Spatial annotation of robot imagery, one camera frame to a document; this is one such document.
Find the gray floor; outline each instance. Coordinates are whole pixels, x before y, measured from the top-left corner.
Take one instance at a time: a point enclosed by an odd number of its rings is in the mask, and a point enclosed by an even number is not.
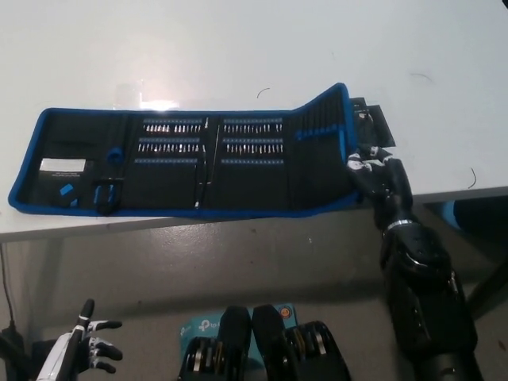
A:
[[[467,289],[492,269],[441,221],[421,216],[441,233]],[[178,327],[192,314],[266,302],[293,302],[299,321],[325,321],[354,380],[411,380],[394,347],[378,257],[368,210],[7,245],[17,323],[30,340],[70,329],[89,297],[96,318],[125,323],[102,335],[125,353],[117,375],[89,371],[82,381],[175,379]],[[3,296],[0,318],[8,323]],[[485,380],[508,379],[507,318],[504,303],[478,320]]]

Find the blue object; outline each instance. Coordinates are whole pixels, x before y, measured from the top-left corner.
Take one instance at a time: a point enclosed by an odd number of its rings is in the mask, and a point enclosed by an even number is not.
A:
[[[266,120],[267,122],[273,121],[282,121],[283,117],[291,116],[293,114],[299,114],[305,112],[308,107],[311,107],[317,102],[320,102],[323,98],[328,96],[330,93],[338,92],[341,93],[342,100],[342,110],[344,113],[344,124],[343,125],[332,125],[332,126],[323,126],[321,129],[317,130],[319,135],[322,134],[338,134],[339,137],[339,149],[342,153],[342,161],[346,164],[346,151],[351,152],[356,149],[356,134],[354,129],[353,122],[353,111],[352,111],[352,103],[349,98],[348,90],[343,83],[337,83],[334,86],[330,87],[328,90],[318,95],[315,99],[308,102],[304,106],[301,106],[294,110],[269,110],[269,111],[171,111],[171,115],[167,116],[167,122],[192,122],[189,120],[189,117],[194,118],[196,123],[202,122],[205,117],[213,117],[215,115],[224,117],[225,114],[228,114],[229,117],[225,118],[226,123],[234,123],[235,121],[255,118],[256,121],[259,121],[260,118]],[[44,124],[50,114],[60,114],[63,116],[75,115],[75,116],[116,116],[119,113],[121,115],[128,116],[139,116],[139,115],[147,115],[146,111],[116,111],[116,110],[75,110],[75,109],[46,109],[44,110],[39,119],[37,120],[37,124],[30,140],[27,153],[25,154],[25,158],[23,159],[23,163],[21,165],[21,169],[17,175],[16,181],[11,189],[9,194],[9,204],[20,210],[24,213],[29,214],[63,214],[63,215],[74,215],[74,216],[102,216],[97,210],[84,210],[77,207],[74,208],[63,208],[58,206],[38,206],[38,205],[30,205],[24,202],[20,202],[17,200],[17,196],[20,192],[21,186],[25,177],[28,174],[30,164],[33,160],[34,152],[36,151],[37,142],[40,139],[41,132],[43,130]],[[159,115],[157,119],[154,121],[164,122],[160,120],[160,113],[152,113]],[[303,135],[310,136],[308,132],[303,132]],[[124,152],[120,148],[112,148],[107,154],[108,162],[112,164],[121,164],[125,160]],[[136,162],[139,164],[152,164],[154,162],[144,161],[144,160],[153,160],[153,159],[136,159]],[[170,159],[167,163],[161,161],[158,164],[174,164],[174,159]],[[195,161],[185,163],[185,164],[194,164]],[[110,201],[113,198],[114,194],[114,186],[111,185],[110,188]],[[95,189],[94,200],[98,201],[98,192],[99,188]],[[136,217],[136,216],[146,216],[146,217],[199,217],[199,218],[256,218],[256,217],[307,217],[312,216],[319,213],[329,212],[333,210],[344,209],[346,207],[351,206],[358,199],[358,194],[356,192],[352,192],[351,194],[347,194],[344,197],[337,199],[334,202],[331,202],[328,205],[319,206],[317,208],[308,209],[308,210],[296,210],[296,211],[278,211],[278,210],[203,210],[203,209],[189,209],[189,210],[126,210],[120,209],[115,210],[111,216],[115,217]]]
[[[124,162],[124,152],[119,147],[112,148],[108,152],[107,160],[108,160],[108,163],[110,163],[110,164],[116,164],[116,165],[122,164]]]
[[[455,218],[455,201],[443,202],[439,206],[441,217],[454,229],[461,230]]]
[[[60,195],[64,196],[73,189],[74,187],[71,184],[64,185],[62,188],[60,188]]]

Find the robot finger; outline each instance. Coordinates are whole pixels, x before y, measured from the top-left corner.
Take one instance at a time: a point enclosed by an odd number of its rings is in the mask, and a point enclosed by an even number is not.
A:
[[[90,369],[102,369],[103,371],[107,371],[111,375],[117,372],[117,369],[108,363],[103,361],[99,361],[98,359],[93,359],[90,361]]]
[[[348,158],[348,171],[358,191],[372,199],[383,198],[386,191],[379,178],[379,165],[363,161],[360,154],[353,153]]]
[[[362,160],[379,160],[381,163],[385,163],[386,160],[392,157],[392,154],[384,148],[365,144],[358,144],[356,153],[360,155]]]
[[[124,357],[120,349],[106,341],[97,343],[94,348],[90,349],[90,354],[94,357],[107,357],[115,361],[120,361]]]
[[[100,331],[101,329],[116,329],[121,327],[121,321],[97,320],[91,321],[88,325],[88,333]]]

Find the white robotic hand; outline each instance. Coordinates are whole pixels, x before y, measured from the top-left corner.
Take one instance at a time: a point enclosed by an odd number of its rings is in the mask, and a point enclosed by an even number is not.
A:
[[[77,378],[77,374],[88,369],[102,369],[114,373],[116,368],[103,358],[119,361],[123,355],[110,342],[92,337],[101,329],[121,327],[119,321],[88,321],[92,312],[79,315],[78,324],[71,331],[64,333],[56,340],[48,358],[40,370],[37,381],[69,381]]]

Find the screwdriver bit kit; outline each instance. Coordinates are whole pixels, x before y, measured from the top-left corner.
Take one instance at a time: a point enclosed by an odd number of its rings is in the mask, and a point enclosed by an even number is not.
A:
[[[352,100],[295,110],[47,109],[10,205],[32,214],[303,217],[353,204]]]

